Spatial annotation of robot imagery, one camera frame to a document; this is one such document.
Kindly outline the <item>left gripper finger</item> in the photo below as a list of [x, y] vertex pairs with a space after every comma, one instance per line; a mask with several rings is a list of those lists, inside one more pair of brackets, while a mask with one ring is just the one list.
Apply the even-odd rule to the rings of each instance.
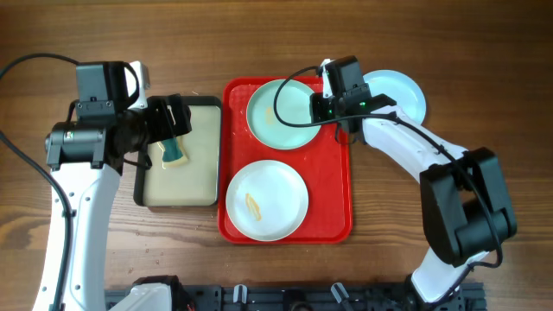
[[173, 94], [168, 97], [168, 106], [171, 107], [173, 120], [172, 129], [175, 136], [188, 134], [192, 130], [191, 111], [180, 94]]
[[157, 143], [174, 138], [175, 121], [169, 111], [168, 101], [164, 97], [150, 97], [147, 100], [146, 125], [149, 142]]

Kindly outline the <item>green and yellow sponge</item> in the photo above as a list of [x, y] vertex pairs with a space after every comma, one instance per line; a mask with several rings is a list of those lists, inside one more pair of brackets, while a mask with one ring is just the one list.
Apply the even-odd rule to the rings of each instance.
[[188, 162], [188, 156], [179, 137], [160, 141], [158, 147], [162, 150], [162, 166], [164, 168], [175, 168]]

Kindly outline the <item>light blue plate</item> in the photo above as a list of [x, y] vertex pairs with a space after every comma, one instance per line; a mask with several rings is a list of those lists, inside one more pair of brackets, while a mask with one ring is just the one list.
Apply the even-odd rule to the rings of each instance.
[[366, 73], [363, 79], [372, 95], [384, 94], [394, 99], [411, 120], [423, 124], [427, 113], [426, 98], [412, 78], [393, 70], [376, 70]]

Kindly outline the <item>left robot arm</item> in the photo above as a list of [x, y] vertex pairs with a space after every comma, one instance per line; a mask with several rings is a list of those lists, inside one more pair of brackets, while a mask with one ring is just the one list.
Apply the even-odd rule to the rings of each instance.
[[153, 168], [147, 149], [162, 147], [162, 164], [187, 160], [178, 137], [192, 129], [180, 95], [147, 97], [147, 67], [101, 61], [76, 67], [78, 98], [45, 139], [52, 213], [35, 310], [104, 310], [105, 255], [111, 209], [126, 154], [139, 171]]

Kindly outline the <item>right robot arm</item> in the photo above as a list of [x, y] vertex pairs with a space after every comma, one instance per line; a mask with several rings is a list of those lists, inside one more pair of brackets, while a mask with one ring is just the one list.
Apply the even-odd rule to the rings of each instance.
[[475, 267], [499, 267], [501, 245], [516, 234], [517, 222], [498, 157], [424, 129], [398, 100], [371, 91], [354, 56], [325, 59], [317, 74], [323, 89], [312, 101], [312, 121], [359, 135], [419, 184], [429, 250], [409, 284], [420, 304], [450, 300]]

